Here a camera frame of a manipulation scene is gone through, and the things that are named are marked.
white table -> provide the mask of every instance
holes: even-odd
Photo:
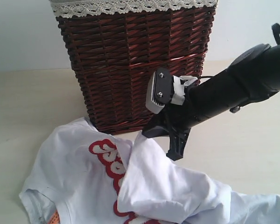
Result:
[[[204,75],[228,63],[206,63]],[[56,126],[83,116],[86,108],[71,70],[0,73],[0,224],[28,223],[18,194],[41,143]],[[167,150],[167,138],[157,141]],[[280,194],[280,93],[193,128],[185,158],[177,163],[236,191]]]

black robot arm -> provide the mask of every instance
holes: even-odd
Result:
[[[183,157],[190,130],[224,111],[237,112],[280,91],[280,25],[272,26],[277,46],[260,44],[201,85],[183,85],[167,69],[158,69],[147,90],[147,108],[156,113],[143,128],[148,138],[169,136],[167,156]]]

red graphic design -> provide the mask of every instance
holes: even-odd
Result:
[[[109,139],[96,141],[89,146],[89,151],[98,156],[99,161],[105,165],[106,173],[113,179],[113,187],[118,195],[121,180],[124,177],[126,170],[122,164],[120,155],[114,145]],[[138,217],[134,212],[121,213],[117,209],[117,200],[113,205],[114,213],[119,217],[129,216],[129,219],[124,224],[131,222],[139,224],[160,224],[159,221],[148,219],[145,217]]]

brown wicker basket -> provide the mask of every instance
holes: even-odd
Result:
[[[215,7],[57,17],[89,117],[101,132],[140,130],[151,118],[147,83],[158,67],[200,76]]]

lace trim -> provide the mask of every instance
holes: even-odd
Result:
[[[72,16],[87,16],[115,14],[115,13],[140,13],[155,10],[167,11],[192,7],[211,7],[218,0],[50,0],[56,17],[71,18]]]

